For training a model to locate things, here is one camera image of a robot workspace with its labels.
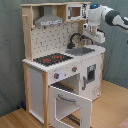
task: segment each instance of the oven door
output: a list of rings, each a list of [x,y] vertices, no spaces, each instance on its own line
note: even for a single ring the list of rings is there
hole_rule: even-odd
[[[67,5],[67,21],[82,18],[82,4]]]
[[[90,128],[92,101],[57,87],[49,87],[50,125],[55,128],[75,128],[62,121],[81,109],[80,128]]]

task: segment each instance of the floor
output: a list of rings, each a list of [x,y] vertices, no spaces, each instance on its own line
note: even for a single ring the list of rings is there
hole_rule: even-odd
[[[73,114],[80,117],[79,111]],[[126,118],[128,118],[128,89],[102,81],[102,96],[92,105],[92,128],[116,128]],[[19,109],[1,117],[0,128],[43,128],[43,125],[32,115]]]

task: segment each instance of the wooden play kitchen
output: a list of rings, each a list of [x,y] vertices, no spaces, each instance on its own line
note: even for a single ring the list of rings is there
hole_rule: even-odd
[[[101,96],[105,49],[82,45],[73,38],[83,32],[90,2],[26,4],[22,6],[26,109],[45,128],[90,128],[92,101]],[[81,119],[72,115],[79,110]]]

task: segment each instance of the cabinet door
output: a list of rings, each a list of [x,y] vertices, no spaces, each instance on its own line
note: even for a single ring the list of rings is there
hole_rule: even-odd
[[[81,85],[79,95],[94,100],[99,97],[102,55],[82,62]]]
[[[49,87],[50,125],[55,128],[74,128],[61,121],[64,117],[81,109],[80,128],[90,128],[92,102],[81,96]]]

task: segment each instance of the handle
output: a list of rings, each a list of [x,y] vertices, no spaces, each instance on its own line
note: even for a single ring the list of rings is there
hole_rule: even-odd
[[[70,11],[70,16],[68,16],[68,19],[71,19],[71,17],[72,17],[72,8],[68,7],[68,10]]]
[[[85,78],[85,76],[83,77],[83,80],[84,80],[84,87],[82,87],[82,90],[85,90],[85,88],[86,88],[86,78]]]
[[[76,100],[75,99],[68,99],[66,97],[64,97],[63,95],[59,94],[58,97],[62,100],[66,100],[68,102],[72,102],[72,103],[76,103]]]
[[[28,17],[28,15],[23,15],[23,17],[26,17],[26,18],[27,18],[27,17]]]

